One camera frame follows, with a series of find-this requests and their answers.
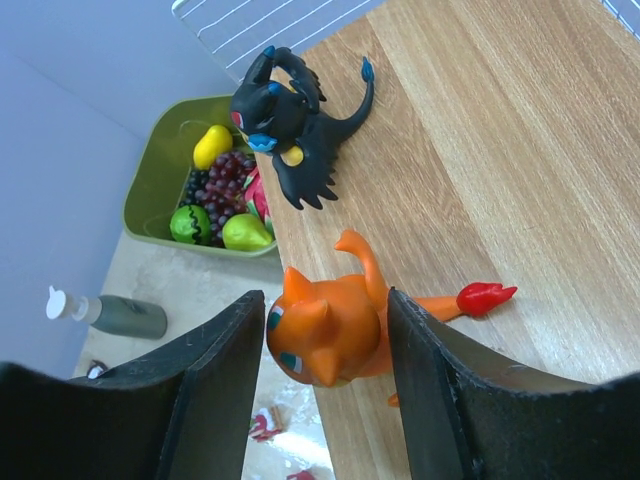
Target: dragon wing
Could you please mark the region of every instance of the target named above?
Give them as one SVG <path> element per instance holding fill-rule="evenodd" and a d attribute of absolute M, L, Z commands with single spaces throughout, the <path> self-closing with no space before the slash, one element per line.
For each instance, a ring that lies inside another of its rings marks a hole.
<path fill-rule="evenodd" d="M 322 210 L 318 197 L 338 199 L 329 189 L 329 186 L 335 185 L 331 174 L 335 172 L 332 165 L 337 152 L 328 149 L 326 143 L 316 137 L 317 135 L 303 135 L 296 139 L 297 147 L 293 149 L 299 149 L 297 153 L 302 155 L 302 159 L 299 163 L 296 161 L 295 166 L 287 165 L 281 155 L 273 155 L 273 168 L 278 174 L 280 189 L 289 203 L 298 210 L 304 208 L 301 200 Z"/>

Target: white bottle cap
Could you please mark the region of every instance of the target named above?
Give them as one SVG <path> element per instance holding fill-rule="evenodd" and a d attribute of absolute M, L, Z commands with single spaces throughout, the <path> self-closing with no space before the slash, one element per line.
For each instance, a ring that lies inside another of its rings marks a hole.
<path fill-rule="evenodd" d="M 102 313 L 102 302 L 98 298 L 80 297 L 78 301 L 62 290 L 49 287 L 47 317 L 50 320 L 71 316 L 76 321 L 94 323 Z"/>

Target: yellow pear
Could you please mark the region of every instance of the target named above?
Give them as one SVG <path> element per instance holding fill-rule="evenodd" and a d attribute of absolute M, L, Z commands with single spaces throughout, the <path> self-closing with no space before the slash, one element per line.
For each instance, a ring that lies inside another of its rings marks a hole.
<path fill-rule="evenodd" d="M 232 147 L 231 132 L 224 125 L 213 125 L 193 149 L 193 163 L 198 170 L 207 170 L 219 155 Z"/>

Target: white wall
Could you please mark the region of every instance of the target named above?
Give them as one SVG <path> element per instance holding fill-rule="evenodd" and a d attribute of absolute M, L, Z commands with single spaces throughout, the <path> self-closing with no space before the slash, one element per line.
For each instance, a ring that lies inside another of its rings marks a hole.
<path fill-rule="evenodd" d="M 48 285 L 97 295 L 142 142 L 0 49 L 0 360 L 69 376 L 86 328 Z"/>
<path fill-rule="evenodd" d="M 173 18 L 171 4 L 7 1 L 0 15 L 0 45 L 145 138 L 173 103 L 234 91 L 230 78 Z"/>

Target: bottle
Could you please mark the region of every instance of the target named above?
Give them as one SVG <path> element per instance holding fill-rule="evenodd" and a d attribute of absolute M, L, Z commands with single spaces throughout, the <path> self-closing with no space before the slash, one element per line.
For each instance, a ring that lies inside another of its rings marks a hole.
<path fill-rule="evenodd" d="M 49 287 L 47 317 L 55 320 L 68 316 L 112 335 L 158 339 L 167 331 L 167 315 L 158 305 L 115 295 L 76 300 Z"/>

